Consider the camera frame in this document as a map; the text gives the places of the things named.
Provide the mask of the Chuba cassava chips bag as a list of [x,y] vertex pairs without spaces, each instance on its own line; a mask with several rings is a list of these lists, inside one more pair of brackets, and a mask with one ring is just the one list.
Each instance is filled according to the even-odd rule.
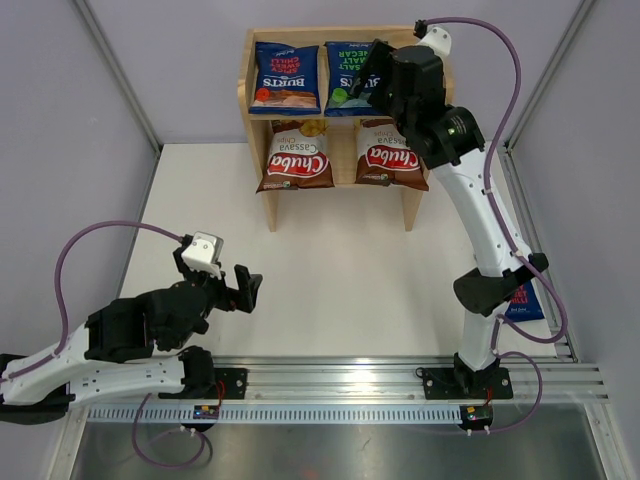
[[356,153],[356,184],[429,190],[421,158],[407,146],[391,120],[360,120]]
[[333,188],[325,120],[274,120],[273,137],[257,193]]

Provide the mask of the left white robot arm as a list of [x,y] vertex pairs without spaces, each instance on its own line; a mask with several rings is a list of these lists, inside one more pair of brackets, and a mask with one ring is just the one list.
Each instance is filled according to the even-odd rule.
[[100,400],[156,394],[202,399],[219,392],[212,354],[189,345],[209,328],[212,310],[252,312],[260,274],[187,272],[184,280],[132,298],[119,298],[91,314],[60,352],[1,357],[1,419],[18,425],[55,422]]

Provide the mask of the blue Burts spicy chilli bag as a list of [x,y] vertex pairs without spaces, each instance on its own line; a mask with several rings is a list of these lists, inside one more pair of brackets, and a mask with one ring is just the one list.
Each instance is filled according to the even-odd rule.
[[520,286],[511,298],[505,317],[513,322],[542,320],[544,313],[534,286],[527,282]]

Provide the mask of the blue Burts sea salt bag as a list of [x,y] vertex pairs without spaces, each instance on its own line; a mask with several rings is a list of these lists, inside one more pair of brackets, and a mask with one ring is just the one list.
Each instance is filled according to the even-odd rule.
[[368,102],[378,85],[380,76],[371,74],[362,90],[354,97],[350,95],[353,79],[366,62],[371,42],[325,43],[328,62],[328,95],[324,108],[326,117],[382,117],[383,114]]

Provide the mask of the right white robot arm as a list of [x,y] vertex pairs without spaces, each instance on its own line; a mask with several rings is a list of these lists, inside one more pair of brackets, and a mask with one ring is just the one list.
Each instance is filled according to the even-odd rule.
[[484,137],[469,110],[446,102],[444,65],[434,50],[375,40],[351,95],[359,96],[372,75],[379,80],[369,104],[393,119],[407,146],[446,190],[475,255],[475,268],[453,283],[465,313],[461,347],[442,375],[423,372],[424,386],[441,386],[447,398],[497,395],[508,377],[496,351],[496,323],[519,287],[549,262],[517,239],[485,167],[491,156]]

